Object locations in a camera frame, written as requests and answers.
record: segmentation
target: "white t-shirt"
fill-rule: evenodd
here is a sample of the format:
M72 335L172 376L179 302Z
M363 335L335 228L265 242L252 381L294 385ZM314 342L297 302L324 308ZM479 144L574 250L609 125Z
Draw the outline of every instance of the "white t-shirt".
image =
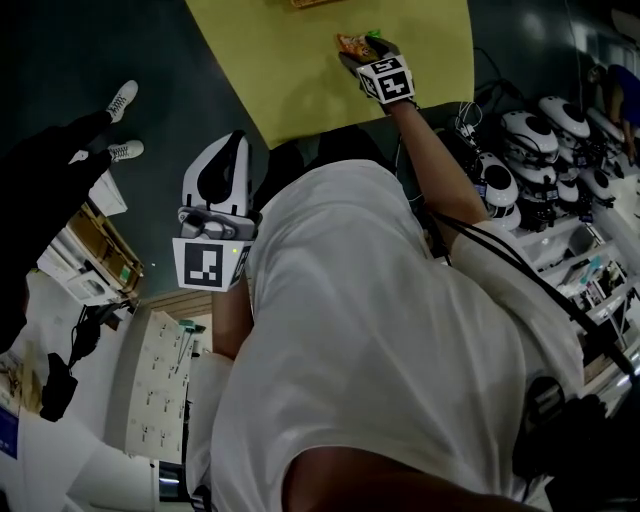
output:
M253 331L233 365L200 358L190 383L189 490L210 485L220 511L281 511L290 462L346 446L518 496L527 383L582 387L567 315L462 235L454 268L435 263L401 185L373 162L316 169L265 211L249 256Z

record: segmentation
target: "yellow paper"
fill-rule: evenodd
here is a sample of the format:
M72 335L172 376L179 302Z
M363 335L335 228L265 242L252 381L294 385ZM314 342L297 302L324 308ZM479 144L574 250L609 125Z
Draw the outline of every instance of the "yellow paper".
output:
M380 29L430 107L473 98L466 0L187 0L209 47L268 146L383 116L340 63L336 34Z

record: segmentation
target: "white cabinet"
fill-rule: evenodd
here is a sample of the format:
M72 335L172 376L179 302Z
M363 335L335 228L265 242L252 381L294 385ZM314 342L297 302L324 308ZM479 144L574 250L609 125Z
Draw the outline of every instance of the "white cabinet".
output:
M136 312L112 388L106 441L131 455L182 462L193 337L164 312Z

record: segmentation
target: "black strap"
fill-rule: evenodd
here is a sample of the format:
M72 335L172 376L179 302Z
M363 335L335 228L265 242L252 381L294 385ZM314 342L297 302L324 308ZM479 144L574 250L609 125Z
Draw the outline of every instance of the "black strap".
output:
M201 485L191 495L191 506L196 511L218 512L211 503L211 491L206 485Z
M517 252L510 247L506 242L500 240L500 238L488 233L476 226L472 226L467 224L466 222L454 219L452 217L448 217L441 213L431 212L431 214L448 225L449 227L455 229L459 233L463 234L467 238L473 240L474 242L480 244L482 247L491 251L496 256L502 258L504 261L509 263L512 267L520 270L524 275L529 277L533 282L535 282L538 286L540 286L547 294L560 306L571 318L573 318L580 326L586 331L587 342L592 343L597 346L601 353L605 354L609 357L626 375L629 376L629 380L632 383L638 381L638 376L635 374L635 368L631 361L624 355L624 353L615 345L615 343L607 343L603 340L605 336L603 336L603 326L596 324L589 315L584 313L576 304L567 299L564 295L562 295L558 290L556 290L549 283L544 281L538 276L529 265L524 262L522 257L517 254ZM514 257L510 257L505 254L501 250L497 249L490 243L482 240L480 237L469 233L470 231L476 231L482 233L483 236L486 236L497 243L499 243L502 247L504 247L509 253L511 253Z

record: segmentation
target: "white sneaker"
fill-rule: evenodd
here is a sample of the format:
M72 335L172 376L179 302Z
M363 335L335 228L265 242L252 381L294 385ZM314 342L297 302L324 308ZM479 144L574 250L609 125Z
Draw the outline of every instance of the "white sneaker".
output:
M111 122L117 123L122 119L124 115L124 109L129 103L133 101L138 93L138 82L135 80L129 80L126 84L120 87L118 94L111 100L109 106L105 109L111 114Z
M111 161L115 163L140 156L144 152L144 144L139 140L129 140L124 144L112 144L107 150L111 153Z

